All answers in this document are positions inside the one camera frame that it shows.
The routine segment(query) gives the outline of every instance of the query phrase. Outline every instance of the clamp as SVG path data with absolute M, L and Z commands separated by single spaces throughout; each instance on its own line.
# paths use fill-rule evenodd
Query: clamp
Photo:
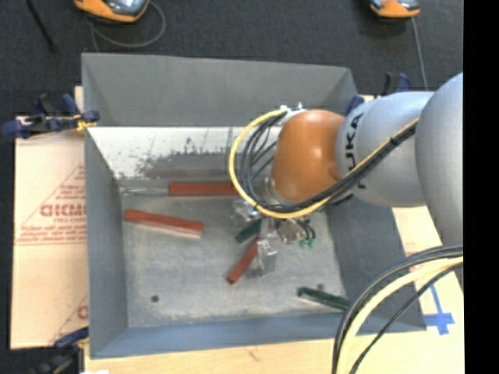
M 95 125 L 100 119 L 98 111 L 81 112 L 74 99 L 67 93 L 62 96 L 62 102 L 65 106 L 64 111 L 54 108 L 46 94 L 40 95 L 34 105 L 35 114 L 22 120 L 5 122 L 2 125 L 2 133 L 11 138 L 28 139 L 63 130 L 83 131 L 88 126 Z

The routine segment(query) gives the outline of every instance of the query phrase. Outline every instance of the red stick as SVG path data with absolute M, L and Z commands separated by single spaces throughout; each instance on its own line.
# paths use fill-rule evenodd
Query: red stick
M 156 213 L 143 212 L 142 210 L 128 209 L 125 211 L 125 221 L 145 224 L 146 226 L 164 228 L 167 230 L 180 231 L 188 235 L 201 236 L 203 223 L 199 221 L 188 221 L 179 217 L 171 217 Z
M 170 196 L 237 196 L 231 183 L 171 183 Z
M 231 273 L 227 276 L 227 281 L 230 284 L 234 284 L 246 271 L 248 266 L 257 257 L 258 253 L 258 242 L 254 242 L 253 245 L 248 249 L 248 252 L 242 257 L 242 259 L 235 265 Z

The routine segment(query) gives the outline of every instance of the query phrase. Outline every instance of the yellow cable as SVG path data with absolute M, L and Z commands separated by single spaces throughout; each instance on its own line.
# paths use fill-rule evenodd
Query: yellow cable
M 298 210 L 296 212 L 291 212 L 291 213 L 280 213 L 280 212 L 274 212 L 273 210 L 266 209 L 260 205 L 258 205 L 257 201 L 252 199 L 242 186 L 239 184 L 239 181 L 237 179 L 237 176 L 235 175 L 235 154 L 237 152 L 237 149 L 239 147 L 239 144 L 241 143 L 242 139 L 246 134 L 250 132 L 250 130 L 256 126 L 258 126 L 260 123 L 266 121 L 269 118 L 273 118 L 274 116 L 281 115 L 283 113 L 282 109 L 270 111 L 266 113 L 265 115 L 260 116 L 259 118 L 256 118 L 253 120 L 251 123 L 248 124 L 247 127 L 245 127 L 242 132 L 236 137 L 234 143 L 232 144 L 231 152 L 228 157 L 228 173 L 230 175 L 230 178 L 232 180 L 232 184 L 234 185 L 235 189 L 239 193 L 239 195 L 251 206 L 255 207 L 257 210 L 259 210 L 261 213 L 266 214 L 267 216 L 270 217 L 276 217 L 277 219 L 293 219 L 295 217 L 301 217 L 303 215 L 307 215 L 314 210 L 320 208 L 323 206 L 329 199 L 330 197 L 324 198 L 321 201 L 314 203 L 313 205 L 308 206 L 305 209 Z
M 426 264 L 421 269 L 417 271 L 406 274 L 403 277 L 398 278 L 397 280 L 391 282 L 377 294 L 375 294 L 365 305 L 363 308 L 359 310 L 359 313 L 352 321 L 352 324 L 347 331 L 345 338 L 342 344 L 342 351 L 338 356 L 338 374 L 349 373 L 352 367 L 348 367 L 348 362 L 354 362 L 355 359 L 349 359 L 349 350 L 351 349 L 351 344 L 353 342 L 354 337 L 358 333 L 360 327 L 366 321 L 367 316 L 378 306 L 386 297 L 393 294 L 400 288 L 405 285 L 418 280 L 422 277 L 432 275 L 435 273 L 439 273 L 442 270 L 447 269 L 450 266 L 453 266 L 457 263 L 462 263 L 463 257 L 453 258 L 453 259 L 439 259 L 438 261 L 431 262 Z
M 244 136 L 246 134 L 248 134 L 250 132 L 250 130 L 256 126 L 258 126 L 260 123 L 266 121 L 267 119 L 269 118 L 273 118 L 274 116 L 278 116 L 280 114 L 282 114 L 283 110 L 282 109 L 278 109 L 278 110 L 274 110 L 274 111 L 270 111 L 264 115 L 261 115 L 259 118 L 256 118 L 254 119 L 251 123 L 248 124 L 247 127 L 245 127 L 242 132 L 236 137 L 234 143 L 232 144 L 232 148 L 231 148 L 231 152 L 230 152 L 230 155 L 229 155 L 229 158 L 228 158 L 228 173 L 230 175 L 230 178 L 232 180 L 232 184 L 234 185 L 235 189 L 237 190 L 237 192 L 239 193 L 239 195 L 247 202 L 249 203 L 251 206 L 253 206 L 255 209 L 257 209 L 258 211 L 260 211 L 261 213 L 263 214 L 266 214 L 267 216 L 270 216 L 270 217 L 275 217 L 277 219 L 294 219 L 294 218 L 297 218 L 297 217 L 301 217 L 301 216 L 305 216 L 305 215 L 308 215 L 310 213 L 312 213 L 313 211 L 319 209 L 321 206 L 323 206 L 327 201 L 329 201 L 331 199 L 332 196 L 328 196 L 328 197 L 325 197 L 323 198 L 322 200 L 314 203 L 313 205 L 310 205 L 308 206 L 307 208 L 303 208 L 302 210 L 297 210 L 296 212 L 290 212 L 290 213 L 282 213 L 282 212 L 275 212 L 273 210 L 269 210 L 267 208 L 264 208 L 260 205 L 258 205 L 258 202 L 255 201 L 254 199 L 252 199 L 250 196 L 248 196 L 248 194 L 246 194 L 246 192 L 244 191 L 244 189 L 242 188 L 242 186 L 239 184 L 239 181 L 237 179 L 237 176 L 235 175 L 235 154 L 237 152 L 237 149 L 239 147 L 239 144 L 242 142 L 242 139 L 244 138 Z M 406 129 L 408 129 L 410 126 L 413 126 L 414 124 L 416 124 L 418 122 L 418 118 L 414 119 L 413 121 L 411 121 L 407 126 L 405 126 L 403 129 L 399 130 L 398 132 L 396 132 L 392 138 L 395 138 L 397 137 L 399 134 L 401 134 L 402 132 L 404 132 Z M 378 153 L 382 148 L 384 148 L 384 146 L 387 144 L 387 143 L 383 143 L 381 144 L 381 146 L 379 146 L 377 149 L 375 149 L 372 153 L 370 153 L 367 157 L 365 157 L 357 166 L 355 166 L 347 175 L 350 175 L 352 173 L 355 173 L 356 171 L 358 171 L 364 162 L 366 162 L 368 159 L 370 159 L 374 154 Z

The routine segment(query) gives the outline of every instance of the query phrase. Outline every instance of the black floor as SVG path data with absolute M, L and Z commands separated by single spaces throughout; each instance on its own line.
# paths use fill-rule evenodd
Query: black floor
M 340 65 L 352 70 L 357 90 L 364 94 L 381 92 L 386 72 L 403 72 L 416 89 L 434 90 L 463 71 L 464 0 L 419 0 L 422 12 L 414 23 L 403 24 L 381 23 L 359 0 L 152 1 L 166 18 L 165 32 L 156 43 L 129 49 L 98 38 L 97 47 L 101 51 Z M 31 112 L 41 93 L 59 99 L 73 91 L 81 80 L 80 53 L 96 48 L 86 17 L 72 0 L 32 2 L 58 52 L 48 50 L 24 0 L 0 0 L 0 123 Z M 152 7 L 137 24 L 100 25 L 98 29 L 123 43 L 137 44 L 155 37 L 160 27 L 161 17 Z M 11 143 L 0 143 L 0 162 L 0 373 L 17 374 L 50 353 L 8 350 Z

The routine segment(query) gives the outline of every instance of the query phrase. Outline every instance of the black cable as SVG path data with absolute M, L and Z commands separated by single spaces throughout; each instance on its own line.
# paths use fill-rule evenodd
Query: black cable
M 358 165 L 354 171 L 346 175 L 342 180 L 336 182 L 332 187 L 325 189 L 323 192 L 316 194 L 315 196 L 302 201 L 301 203 L 293 205 L 279 205 L 279 204 L 269 204 L 262 199 L 258 199 L 255 195 L 252 185 L 250 184 L 250 177 L 247 174 L 246 169 L 246 158 L 248 151 L 251 149 L 251 145 L 254 143 L 254 139 L 261 136 L 263 129 L 271 124 L 271 119 L 262 123 L 262 125 L 256 130 L 254 134 L 250 137 L 248 144 L 246 144 L 245 149 L 242 154 L 243 164 L 241 166 L 241 176 L 243 182 L 241 186 L 244 188 L 245 192 L 251 196 L 257 202 L 257 205 L 262 206 L 265 209 L 273 210 L 277 213 L 292 213 L 299 210 L 303 210 L 308 206 L 313 205 L 323 199 L 330 198 L 333 203 L 337 198 L 343 196 L 347 191 L 352 189 L 362 178 L 364 178 L 377 164 L 381 162 L 392 150 L 394 150 L 398 145 L 406 141 L 409 137 L 416 133 L 417 122 L 409 126 L 407 129 L 401 131 L 397 136 L 391 137 L 380 150 L 369 157 L 365 162 Z
M 456 263 L 455 265 L 448 267 L 445 270 L 442 270 L 439 274 L 433 276 L 429 281 L 427 281 L 410 299 L 408 299 L 405 304 L 387 321 L 387 323 L 381 328 L 375 338 L 371 341 L 371 343 L 367 346 L 366 349 L 359 355 L 356 362 L 352 366 L 350 370 L 350 374 L 355 374 L 359 369 L 360 364 L 363 359 L 367 356 L 370 349 L 384 336 L 387 331 L 393 326 L 393 324 L 407 311 L 407 309 L 417 301 L 421 295 L 433 284 L 439 281 L 442 277 L 446 276 L 450 272 L 457 269 L 459 266 L 462 266 L 462 263 Z
M 418 30 L 416 27 L 416 18 L 413 16 L 411 17 L 411 27 L 412 27 L 412 34 L 414 35 L 414 45 L 416 46 L 416 55 L 419 65 L 419 72 L 421 74 L 421 79 L 423 80 L 424 89 L 428 90 L 428 82 L 426 81 L 426 71 L 424 69 L 423 56 L 421 54 L 421 43 L 419 42 Z
M 382 283 L 384 283 L 389 277 L 392 277 L 402 271 L 407 271 L 410 267 L 418 264 L 423 264 L 431 262 L 438 259 L 444 258 L 455 258 L 460 257 L 463 254 L 462 245 L 442 245 L 434 247 L 431 249 L 425 249 L 421 252 L 417 252 L 402 260 L 401 262 L 395 264 L 394 266 L 385 270 L 382 274 L 372 280 L 360 293 L 352 300 L 352 304 L 346 310 L 343 315 L 334 339 L 333 347 L 333 362 L 332 362 L 332 373 L 336 373 L 338 356 L 342 348 L 343 338 L 348 331 L 350 324 L 353 319 L 355 319 L 361 307 L 370 299 L 373 290 L 378 289 Z
M 152 39 L 150 39 L 148 41 L 144 41 L 141 43 L 122 43 L 121 41 L 116 41 L 114 39 L 111 39 L 110 37 L 103 34 L 101 31 L 97 30 L 95 28 L 93 20 L 87 17 L 87 23 L 88 23 L 88 26 L 90 27 L 90 35 L 92 37 L 92 42 L 94 44 L 95 51 L 97 51 L 97 52 L 100 51 L 100 49 L 97 45 L 97 39 L 96 39 L 95 35 L 99 36 L 101 39 L 107 41 L 110 44 L 113 44 L 113 45 L 119 46 L 119 47 L 124 47 L 124 48 L 144 48 L 144 47 L 150 46 L 151 44 L 158 41 L 165 33 L 166 17 L 165 17 L 165 14 L 163 13 L 163 11 L 161 10 L 161 8 L 159 7 L 159 5 L 157 5 L 156 3 L 152 2 L 152 1 L 150 1 L 149 4 L 157 11 L 159 16 L 161 17 L 161 28 L 157 32 L 156 36 L 154 36 Z
M 260 155 L 257 159 L 258 161 L 261 158 L 261 156 L 263 156 L 263 154 L 260 153 L 268 141 L 268 135 L 271 130 L 271 127 L 275 125 L 278 121 L 280 121 L 282 118 L 284 118 L 285 115 L 286 112 L 283 112 L 282 115 L 269 118 L 268 120 L 262 122 L 260 126 L 258 126 L 258 128 L 249 137 L 248 142 L 246 143 L 243 149 L 242 156 L 240 157 L 241 161 L 239 165 L 239 177 L 241 178 L 240 182 L 241 186 L 245 189 L 246 193 L 256 201 L 258 201 L 259 199 L 253 188 L 253 176 L 252 176 L 255 154 Z M 255 153 L 257 144 L 260 142 L 260 139 L 265 132 L 267 132 L 267 136 L 265 137 L 264 142 L 261 144 L 261 146 L 258 148 L 257 152 Z

